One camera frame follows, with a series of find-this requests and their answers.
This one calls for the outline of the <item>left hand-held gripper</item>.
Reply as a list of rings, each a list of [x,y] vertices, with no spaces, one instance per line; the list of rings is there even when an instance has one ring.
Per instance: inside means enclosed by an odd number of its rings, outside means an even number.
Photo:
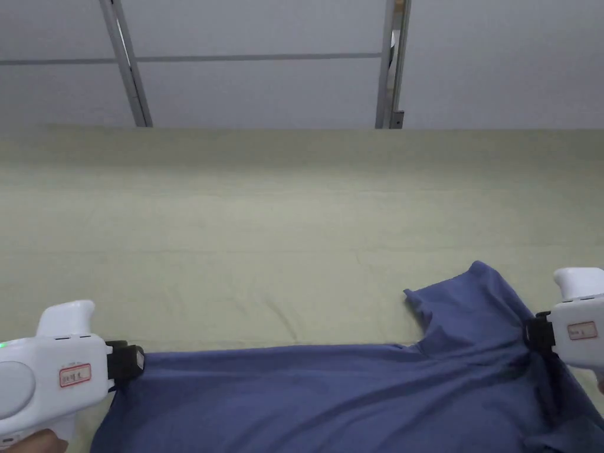
[[[76,416],[145,369],[140,346],[91,332],[95,305],[78,300],[47,308],[31,337],[1,343],[1,442],[51,429],[69,442]]]

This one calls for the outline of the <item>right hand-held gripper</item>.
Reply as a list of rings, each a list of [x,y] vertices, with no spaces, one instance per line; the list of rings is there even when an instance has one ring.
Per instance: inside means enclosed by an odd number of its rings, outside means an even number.
[[[567,267],[554,272],[561,301],[524,322],[532,353],[536,398],[548,423],[565,420],[560,363],[592,371],[603,380],[603,269]]]

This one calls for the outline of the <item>person's left hand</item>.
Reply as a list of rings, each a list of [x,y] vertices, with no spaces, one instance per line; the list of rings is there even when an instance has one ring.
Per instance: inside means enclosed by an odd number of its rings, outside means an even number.
[[[53,430],[43,429],[25,438],[11,441],[7,445],[1,442],[1,452],[43,453],[66,452],[68,442],[61,439]]]

